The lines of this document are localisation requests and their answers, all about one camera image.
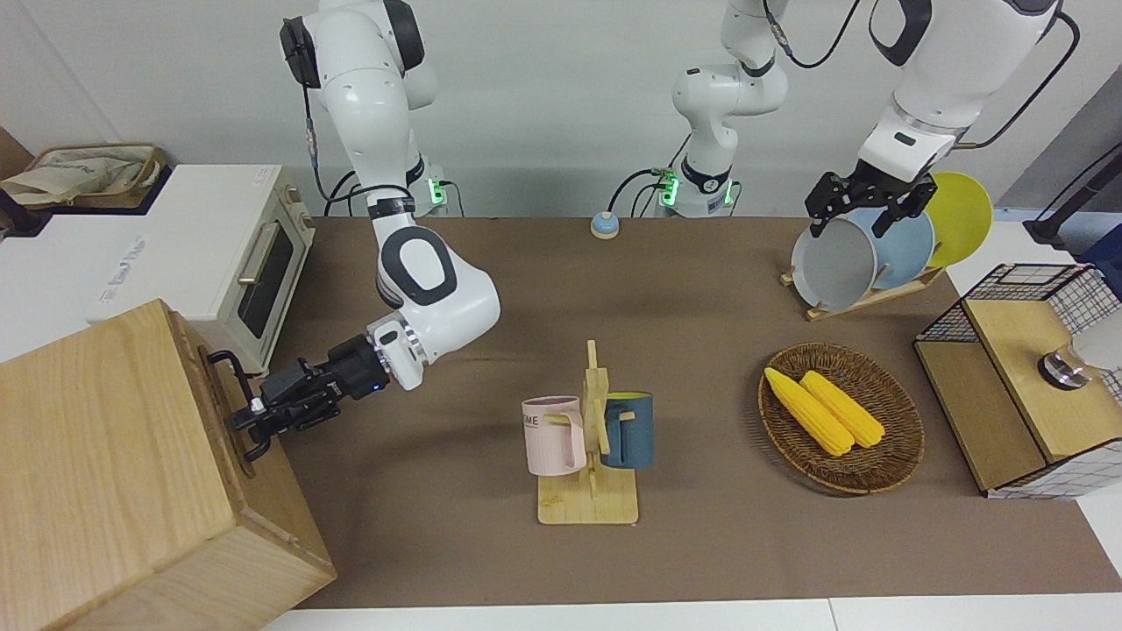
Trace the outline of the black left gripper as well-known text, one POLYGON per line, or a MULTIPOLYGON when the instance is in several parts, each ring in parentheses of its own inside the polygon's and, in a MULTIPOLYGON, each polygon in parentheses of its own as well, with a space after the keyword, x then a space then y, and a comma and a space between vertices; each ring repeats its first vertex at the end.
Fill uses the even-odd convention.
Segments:
POLYGON ((809 230, 818 238, 838 216, 858 208, 883 207, 872 227, 873 235, 882 238, 898 221, 918 218, 937 190, 934 180, 920 180, 913 186, 877 168, 854 168, 845 177, 824 174, 806 196, 809 230))

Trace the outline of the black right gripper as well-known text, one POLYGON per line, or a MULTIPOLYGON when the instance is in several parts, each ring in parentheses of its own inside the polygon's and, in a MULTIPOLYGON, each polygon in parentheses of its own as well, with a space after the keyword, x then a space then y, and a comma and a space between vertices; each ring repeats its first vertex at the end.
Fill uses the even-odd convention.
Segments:
POLYGON ((247 408, 233 413, 233 431, 248 431, 252 439, 304 431, 339 415, 337 401, 360 400, 384 390, 390 383, 390 372, 366 336, 355 336, 338 344, 328 359, 312 365, 298 358, 263 379, 259 395, 247 408), (311 392, 324 397, 309 397, 311 392))

